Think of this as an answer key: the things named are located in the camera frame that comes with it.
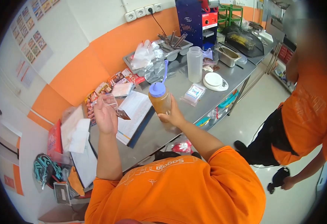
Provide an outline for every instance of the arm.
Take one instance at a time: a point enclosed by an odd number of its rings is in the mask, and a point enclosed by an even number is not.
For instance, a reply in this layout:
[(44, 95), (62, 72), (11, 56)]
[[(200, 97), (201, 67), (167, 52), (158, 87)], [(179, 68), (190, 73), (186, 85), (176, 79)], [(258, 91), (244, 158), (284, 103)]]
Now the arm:
[(313, 176), (325, 163), (325, 158), (323, 155), (323, 150), (321, 150), (318, 155), (310, 161), (310, 163), (297, 175), (293, 177), (284, 178), (284, 184), (282, 185), (282, 189), (289, 190), (296, 183), (307, 179), (308, 177)]
[(285, 77), (288, 81), (296, 83), (298, 81), (298, 76), (298, 53), (297, 50), (295, 50), (293, 56), (287, 63)]
[(101, 96), (97, 102), (94, 105), (94, 114), (100, 134), (96, 176), (105, 180), (120, 180), (122, 178), (122, 168), (116, 142), (118, 118), (110, 106), (103, 104)]
[(198, 153), (208, 161), (215, 151), (224, 147), (224, 144), (210, 133), (186, 121), (172, 95), (171, 100), (172, 106), (170, 115), (158, 114), (158, 116), (168, 120), (170, 123), (181, 129)]
[(327, 161), (327, 133), (323, 138), (323, 146), (319, 154), (297, 175), (286, 177), (282, 189), (291, 189), (294, 184), (313, 176)]
[(105, 135), (100, 132), (98, 148), (96, 176), (105, 180), (120, 180), (122, 167), (116, 135)]

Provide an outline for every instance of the clear plastic bottle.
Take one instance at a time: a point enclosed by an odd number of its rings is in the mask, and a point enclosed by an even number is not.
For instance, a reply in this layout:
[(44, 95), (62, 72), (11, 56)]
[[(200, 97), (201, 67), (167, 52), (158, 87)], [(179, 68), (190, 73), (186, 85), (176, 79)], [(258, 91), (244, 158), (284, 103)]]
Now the clear plastic bottle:
[[(162, 83), (151, 84), (148, 91), (148, 98), (150, 99), (153, 108), (157, 114), (170, 114), (171, 113), (171, 95), (164, 82), (167, 76), (167, 64), (168, 60), (165, 60), (165, 76)], [(168, 122), (165, 119), (160, 118), (162, 122)]]
[(202, 80), (202, 49), (201, 47), (190, 47), (187, 52), (188, 80), (199, 83)]

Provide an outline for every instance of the kitchen scale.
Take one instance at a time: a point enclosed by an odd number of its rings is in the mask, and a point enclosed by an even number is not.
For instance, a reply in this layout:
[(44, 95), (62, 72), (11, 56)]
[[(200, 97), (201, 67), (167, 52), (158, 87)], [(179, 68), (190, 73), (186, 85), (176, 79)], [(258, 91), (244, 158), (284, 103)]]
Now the kitchen scale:
[(228, 84), (219, 74), (209, 72), (203, 78), (203, 84), (210, 90), (223, 92), (228, 89)]

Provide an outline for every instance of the wall socket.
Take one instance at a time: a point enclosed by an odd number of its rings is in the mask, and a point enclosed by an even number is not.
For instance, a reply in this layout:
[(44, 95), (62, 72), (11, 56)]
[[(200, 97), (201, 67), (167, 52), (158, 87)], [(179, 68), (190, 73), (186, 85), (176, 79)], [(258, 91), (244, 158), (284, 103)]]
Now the wall socket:
[(134, 11), (125, 13), (124, 17), (126, 19), (126, 22), (131, 22), (137, 18)]
[(153, 8), (153, 5), (148, 5), (144, 7), (146, 15), (151, 15), (151, 13), (148, 11), (148, 9), (152, 9), (152, 13), (155, 13), (155, 9)]
[(135, 9), (134, 12), (135, 12), (137, 18), (146, 16), (146, 12), (145, 12), (144, 8)]
[(238, 5), (238, 6), (245, 6), (245, 3), (243, 2), (243, 0), (234, 0), (233, 1), (233, 5)]
[(154, 4), (153, 8), (155, 9), (155, 12), (159, 12), (163, 10), (161, 3)]

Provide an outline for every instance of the dark pants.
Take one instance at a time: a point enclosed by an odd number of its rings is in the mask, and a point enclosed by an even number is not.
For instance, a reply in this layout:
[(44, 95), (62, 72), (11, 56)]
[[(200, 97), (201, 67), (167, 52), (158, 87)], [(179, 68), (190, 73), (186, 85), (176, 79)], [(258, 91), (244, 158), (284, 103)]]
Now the dark pants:
[(256, 139), (245, 150), (239, 151), (239, 154), (251, 165), (279, 166), (274, 158), (272, 145), (280, 150), (298, 155), (292, 149), (286, 136), (281, 107), (269, 115)]

